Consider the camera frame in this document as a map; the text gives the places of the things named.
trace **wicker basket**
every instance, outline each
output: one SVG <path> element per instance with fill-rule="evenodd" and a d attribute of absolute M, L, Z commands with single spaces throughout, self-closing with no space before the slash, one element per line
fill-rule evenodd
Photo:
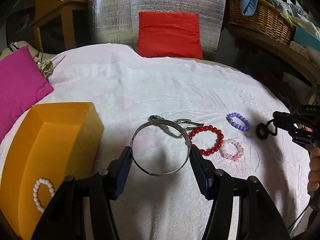
<path fill-rule="evenodd" d="M 231 23 L 264 34 L 286 45 L 289 44 L 295 27 L 273 4 L 258 0 L 254 15 L 243 16 L 240 2 L 241 0 L 229 0 Z"/>

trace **red pillow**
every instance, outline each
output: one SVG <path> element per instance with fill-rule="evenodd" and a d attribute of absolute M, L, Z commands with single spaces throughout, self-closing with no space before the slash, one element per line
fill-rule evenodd
<path fill-rule="evenodd" d="M 139 19 L 140 56 L 202 59 L 198 14 L 140 12 Z"/>

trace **white blanket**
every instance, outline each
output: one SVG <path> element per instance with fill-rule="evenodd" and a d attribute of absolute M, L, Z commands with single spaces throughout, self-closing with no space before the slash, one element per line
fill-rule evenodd
<path fill-rule="evenodd" d="M 193 60 L 142 58 L 129 47 L 117 44 L 92 45 L 62 54 L 66 57 L 49 78 L 54 92 L 39 103 L 94 103 L 104 124 L 95 171 L 107 168 L 111 160 L 119 157 L 134 131 L 150 115 L 158 114 L 169 120 L 188 118 L 212 124 L 222 130 L 225 139 L 240 142 L 244 156 L 237 163 L 223 158 L 219 152 L 205 158 L 231 176 L 243 179 L 257 176 L 286 225 L 307 205 L 308 153 L 282 130 L 266 141 L 256 137 L 258 123 L 266 123 L 274 111 L 288 110 L 250 76 Z M 251 129 L 241 132 L 232 127 L 226 121 L 226 115 L 232 112 L 246 117 Z M 0 172 L 25 115 L 0 145 Z M 215 138 L 215 134 L 207 131 L 196 135 L 193 142 L 207 149 Z M 177 168 L 186 154 L 183 139 L 172 138 L 158 127 L 142 130 L 133 150 L 137 161 L 153 172 Z M 123 240 L 185 240 L 201 239 L 211 204 L 201 195 L 189 162 L 167 177 L 144 174 L 133 163 L 124 193 L 112 202 L 112 208 Z M 235 200 L 229 239 L 236 237 L 237 212 Z"/>

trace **purple beaded bracelet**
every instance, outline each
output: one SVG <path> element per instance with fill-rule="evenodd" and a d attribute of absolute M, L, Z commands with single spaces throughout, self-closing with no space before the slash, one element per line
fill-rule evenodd
<path fill-rule="evenodd" d="M 233 117 L 239 118 L 242 122 L 245 123 L 245 126 L 239 125 L 239 124 L 237 124 L 236 122 L 234 122 L 234 121 L 232 120 Z M 235 128 L 239 129 L 239 130 L 242 131 L 242 132 L 245 132 L 245 131 L 247 131 L 247 130 L 250 129 L 249 121 L 248 121 L 247 119 L 245 119 L 242 115 L 238 114 L 238 113 L 228 114 L 227 120 L 228 120 L 228 122 L 229 122 L 232 126 L 234 126 Z"/>

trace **silver bangle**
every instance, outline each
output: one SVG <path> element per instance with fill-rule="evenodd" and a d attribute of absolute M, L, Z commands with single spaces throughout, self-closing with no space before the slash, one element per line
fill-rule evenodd
<path fill-rule="evenodd" d="M 138 129 L 135 131 L 132 139 L 131 139 L 131 143 L 130 143 L 130 146 L 131 148 L 133 149 L 133 141 L 134 141 L 134 138 L 136 137 L 136 135 L 143 129 L 143 128 L 146 128 L 150 125 L 156 125 L 156 126 L 159 126 L 159 125 L 167 125 L 167 126 L 170 126 L 172 128 L 175 128 L 176 130 L 178 130 L 181 135 L 183 136 L 183 138 L 186 140 L 186 144 L 187 144 L 187 147 L 188 147 L 188 152 L 187 152 L 187 157 L 186 157 L 186 160 L 184 161 L 184 163 L 179 167 L 177 168 L 176 170 L 174 171 L 170 171 L 170 172 L 166 172 L 166 173 L 153 173 L 153 172 L 150 172 L 150 171 L 147 171 L 145 170 L 144 168 L 142 168 L 137 162 L 136 160 L 134 159 L 133 157 L 133 153 L 132 153 L 132 159 L 134 161 L 134 163 L 138 166 L 138 168 L 140 170 L 142 170 L 143 172 L 145 172 L 146 174 L 149 174 L 151 176 L 157 176 L 157 177 L 160 177 L 160 176 L 166 176 L 166 175 L 169 175 L 169 174 L 173 174 L 177 171 L 179 171 L 180 169 L 182 169 L 182 167 L 187 163 L 188 159 L 189 159 L 189 155 L 190 155 L 190 150 L 191 150 L 191 145 L 190 145 L 190 140 L 189 140 L 189 137 L 188 137 L 188 134 L 186 132 L 185 129 L 183 129 L 180 125 L 178 125 L 177 123 L 175 122 L 172 122 L 170 120 L 166 120 L 166 119 L 157 119 L 157 120 L 152 120 L 152 121 L 149 121 L 149 122 L 146 122 L 144 124 L 142 124 L 140 127 L 138 127 Z"/>

